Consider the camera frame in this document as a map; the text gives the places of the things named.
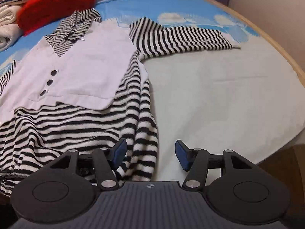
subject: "sweater sleeve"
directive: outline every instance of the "sweater sleeve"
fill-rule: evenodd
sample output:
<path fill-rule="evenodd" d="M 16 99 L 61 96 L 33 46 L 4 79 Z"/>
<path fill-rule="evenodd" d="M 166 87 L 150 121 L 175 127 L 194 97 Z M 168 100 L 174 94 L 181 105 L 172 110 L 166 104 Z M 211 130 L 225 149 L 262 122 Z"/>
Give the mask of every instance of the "sweater sleeve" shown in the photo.
<path fill-rule="evenodd" d="M 11 64 L 11 68 L 5 74 L 3 74 L 0 77 L 0 96 L 3 93 L 3 90 L 4 90 L 5 86 L 10 81 L 11 76 L 13 75 L 15 68 L 16 68 L 16 61 L 14 60 L 13 63 Z"/>
<path fill-rule="evenodd" d="M 198 50 L 240 48 L 219 30 L 198 27 L 163 27 L 147 17 L 129 26 L 129 38 L 142 53 L 140 60 Z"/>

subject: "blue bedsheet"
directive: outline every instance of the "blue bedsheet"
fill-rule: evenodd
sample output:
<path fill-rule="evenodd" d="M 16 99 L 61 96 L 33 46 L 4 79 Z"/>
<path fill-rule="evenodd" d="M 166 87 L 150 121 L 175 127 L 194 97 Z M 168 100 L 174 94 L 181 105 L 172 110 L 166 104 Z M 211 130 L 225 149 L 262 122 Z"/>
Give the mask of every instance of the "blue bedsheet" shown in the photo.
<path fill-rule="evenodd" d="M 205 0 L 104 0 L 96 5 L 103 20 L 115 18 L 120 27 L 140 17 L 149 17 L 166 27 L 194 26 L 217 29 L 229 33 L 238 42 L 248 40 L 248 35 L 258 34 L 241 21 Z M 0 53 L 0 75 L 8 70 L 13 59 L 22 57 L 46 34 L 50 34 L 59 21 L 46 25 L 26 37 L 21 37 L 12 47 Z"/>

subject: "circular base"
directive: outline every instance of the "circular base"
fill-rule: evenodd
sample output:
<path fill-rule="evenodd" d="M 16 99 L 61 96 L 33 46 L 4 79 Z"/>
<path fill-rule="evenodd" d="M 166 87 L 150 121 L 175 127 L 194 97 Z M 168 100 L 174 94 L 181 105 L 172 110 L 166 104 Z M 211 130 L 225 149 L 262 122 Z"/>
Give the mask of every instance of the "circular base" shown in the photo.
<path fill-rule="evenodd" d="M 287 211 L 290 201 L 281 182 L 249 169 L 216 179 L 208 187 L 207 198 L 222 217 L 241 224 L 273 222 Z"/>
<path fill-rule="evenodd" d="M 63 169 L 35 174 L 19 183 L 11 195 L 12 206 L 22 218 L 36 223 L 63 222 L 88 210 L 94 201 L 93 187 L 83 177 Z"/>

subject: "striped sweater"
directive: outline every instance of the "striped sweater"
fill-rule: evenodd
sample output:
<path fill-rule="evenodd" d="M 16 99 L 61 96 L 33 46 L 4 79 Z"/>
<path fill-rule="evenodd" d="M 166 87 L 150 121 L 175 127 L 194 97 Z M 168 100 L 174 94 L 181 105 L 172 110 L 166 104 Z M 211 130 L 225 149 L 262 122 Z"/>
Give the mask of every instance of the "striped sweater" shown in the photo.
<path fill-rule="evenodd" d="M 55 53 L 63 56 L 86 34 L 92 21 L 101 21 L 94 9 L 75 12 L 45 38 Z M 149 18 L 133 22 L 129 38 L 137 50 L 110 107 L 102 111 L 62 103 L 41 106 L 38 110 L 21 107 L 15 109 L 10 121 L 1 125 L 2 193 L 9 196 L 23 178 L 69 149 L 78 149 L 80 154 L 91 153 L 96 148 L 112 147 L 120 138 L 126 139 L 128 151 L 115 171 L 118 180 L 149 181 L 157 161 L 158 134 L 150 109 L 150 84 L 141 76 L 140 61 L 179 52 L 237 47 L 217 30 L 166 28 Z M 0 79 L 0 95 L 15 67 L 14 62 Z M 93 174 L 90 170 L 84 172 L 85 178 L 94 183 Z"/>

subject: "striped collar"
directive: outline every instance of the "striped collar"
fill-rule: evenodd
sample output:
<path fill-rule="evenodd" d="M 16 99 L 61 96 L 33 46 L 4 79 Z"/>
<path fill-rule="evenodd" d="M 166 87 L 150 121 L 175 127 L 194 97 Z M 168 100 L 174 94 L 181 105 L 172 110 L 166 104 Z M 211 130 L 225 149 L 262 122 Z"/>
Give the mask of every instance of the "striped collar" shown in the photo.
<path fill-rule="evenodd" d="M 56 30 L 46 35 L 45 39 L 53 47 L 55 53 L 61 57 L 80 38 L 85 36 L 93 21 L 99 23 L 102 21 L 100 13 L 94 8 L 75 11 L 63 19 Z"/>

